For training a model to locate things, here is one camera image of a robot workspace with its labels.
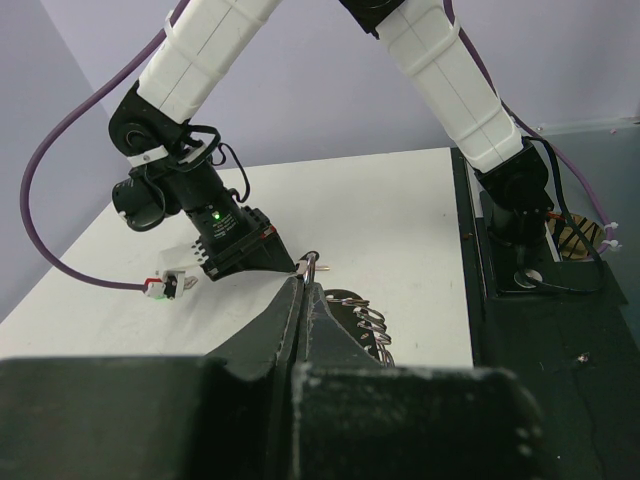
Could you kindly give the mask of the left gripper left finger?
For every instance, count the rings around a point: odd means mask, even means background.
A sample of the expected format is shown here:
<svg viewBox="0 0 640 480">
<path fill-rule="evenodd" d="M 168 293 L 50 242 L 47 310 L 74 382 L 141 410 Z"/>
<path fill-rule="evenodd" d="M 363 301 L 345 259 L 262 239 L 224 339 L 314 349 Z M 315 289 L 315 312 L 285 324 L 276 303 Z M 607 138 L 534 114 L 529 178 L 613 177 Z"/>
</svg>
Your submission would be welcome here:
<svg viewBox="0 0 640 480">
<path fill-rule="evenodd" d="M 1 364 L 5 479 L 286 479 L 304 286 L 203 356 Z"/>
</svg>

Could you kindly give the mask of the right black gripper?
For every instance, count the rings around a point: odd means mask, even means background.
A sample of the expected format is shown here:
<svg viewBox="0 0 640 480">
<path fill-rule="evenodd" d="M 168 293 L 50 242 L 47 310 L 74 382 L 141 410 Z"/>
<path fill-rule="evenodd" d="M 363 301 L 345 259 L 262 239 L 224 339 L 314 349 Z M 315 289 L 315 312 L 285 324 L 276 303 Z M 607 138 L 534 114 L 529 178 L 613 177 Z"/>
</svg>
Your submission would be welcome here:
<svg viewBox="0 0 640 480">
<path fill-rule="evenodd" d="M 277 230 L 259 209 L 207 205 L 186 215 L 204 247 L 201 269 L 212 281 L 246 271 L 296 270 Z"/>
</svg>

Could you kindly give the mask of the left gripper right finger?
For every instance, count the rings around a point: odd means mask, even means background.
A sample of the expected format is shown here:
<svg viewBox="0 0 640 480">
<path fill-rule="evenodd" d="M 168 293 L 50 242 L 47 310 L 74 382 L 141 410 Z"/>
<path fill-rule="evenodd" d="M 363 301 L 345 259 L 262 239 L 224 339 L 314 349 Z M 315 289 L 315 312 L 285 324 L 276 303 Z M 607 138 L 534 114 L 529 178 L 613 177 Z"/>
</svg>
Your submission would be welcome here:
<svg viewBox="0 0 640 480">
<path fill-rule="evenodd" d="M 296 479 L 554 479 L 542 412 L 505 369 L 383 367 L 310 290 L 292 376 Z"/>
</svg>

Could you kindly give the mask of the dark blue tagged key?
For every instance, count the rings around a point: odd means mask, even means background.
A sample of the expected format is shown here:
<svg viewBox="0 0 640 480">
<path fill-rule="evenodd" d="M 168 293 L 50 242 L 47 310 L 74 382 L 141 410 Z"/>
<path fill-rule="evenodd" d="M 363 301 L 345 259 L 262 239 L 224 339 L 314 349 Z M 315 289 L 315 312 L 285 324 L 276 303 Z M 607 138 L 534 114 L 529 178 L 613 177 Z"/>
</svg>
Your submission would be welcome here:
<svg viewBox="0 0 640 480">
<path fill-rule="evenodd" d="M 310 265 L 313 265 L 315 271 L 327 272 L 331 270 L 328 265 L 319 264 L 320 254 L 316 250 L 311 250 L 302 255 L 302 257 L 296 263 L 296 275 L 303 275 L 310 269 Z"/>
</svg>

